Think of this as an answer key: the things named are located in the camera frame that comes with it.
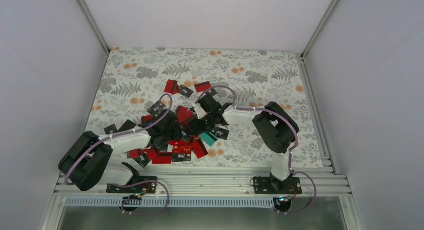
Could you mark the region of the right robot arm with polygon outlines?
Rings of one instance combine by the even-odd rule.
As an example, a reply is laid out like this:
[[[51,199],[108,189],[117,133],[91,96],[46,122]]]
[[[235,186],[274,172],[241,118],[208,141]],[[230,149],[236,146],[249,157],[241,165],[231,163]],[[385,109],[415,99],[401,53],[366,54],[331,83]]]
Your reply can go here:
[[[278,194],[290,187],[292,151],[299,144],[300,128],[275,102],[262,107],[237,106],[234,102],[221,104],[206,94],[192,107],[196,119],[187,127],[191,135],[210,133],[218,126],[240,125],[254,127],[272,152],[271,188]]]

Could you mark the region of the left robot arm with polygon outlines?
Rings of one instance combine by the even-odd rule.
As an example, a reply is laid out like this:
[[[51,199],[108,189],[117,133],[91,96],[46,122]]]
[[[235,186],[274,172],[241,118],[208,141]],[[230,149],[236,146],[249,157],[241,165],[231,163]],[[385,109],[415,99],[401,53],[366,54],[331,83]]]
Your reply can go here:
[[[110,164],[110,159],[154,144],[166,145],[170,130],[177,122],[176,113],[167,110],[144,128],[135,126],[108,136],[99,136],[92,131],[83,133],[58,164],[58,169],[65,175],[65,185],[76,186],[85,192],[97,184],[112,184],[128,193],[134,192],[139,187],[139,178],[119,163]]]

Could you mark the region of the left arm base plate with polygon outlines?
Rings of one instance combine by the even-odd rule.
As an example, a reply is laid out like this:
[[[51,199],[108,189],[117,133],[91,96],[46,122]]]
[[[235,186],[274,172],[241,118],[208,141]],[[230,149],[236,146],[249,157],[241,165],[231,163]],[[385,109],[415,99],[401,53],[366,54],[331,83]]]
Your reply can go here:
[[[154,194],[156,192],[156,176],[139,176],[133,177],[125,187],[119,187],[113,184],[108,184],[106,192],[108,194]]]

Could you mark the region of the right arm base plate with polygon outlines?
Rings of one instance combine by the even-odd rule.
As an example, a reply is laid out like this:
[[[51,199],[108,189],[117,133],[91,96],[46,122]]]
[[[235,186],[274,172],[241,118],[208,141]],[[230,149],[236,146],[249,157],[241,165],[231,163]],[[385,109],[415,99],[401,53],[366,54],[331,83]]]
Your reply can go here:
[[[271,176],[255,176],[250,180],[250,185],[256,195],[300,195],[303,193],[300,179],[293,176],[284,181]]]

